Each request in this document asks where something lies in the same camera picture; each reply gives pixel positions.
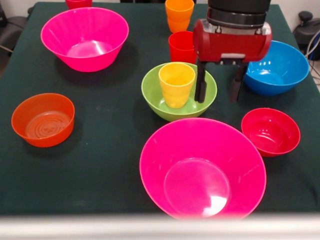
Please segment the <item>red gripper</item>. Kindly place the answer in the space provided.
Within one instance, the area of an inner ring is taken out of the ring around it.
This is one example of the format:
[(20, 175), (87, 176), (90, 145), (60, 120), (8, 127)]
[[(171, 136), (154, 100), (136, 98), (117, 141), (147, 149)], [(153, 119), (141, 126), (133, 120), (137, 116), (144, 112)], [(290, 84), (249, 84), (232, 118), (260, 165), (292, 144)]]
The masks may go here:
[(197, 78), (194, 100), (205, 101), (207, 63), (231, 64), (243, 62), (231, 82), (229, 98), (236, 103), (249, 62), (262, 60), (272, 42), (272, 28), (265, 22), (261, 28), (239, 29), (218, 26), (198, 19), (193, 28), (193, 45), (197, 55)]

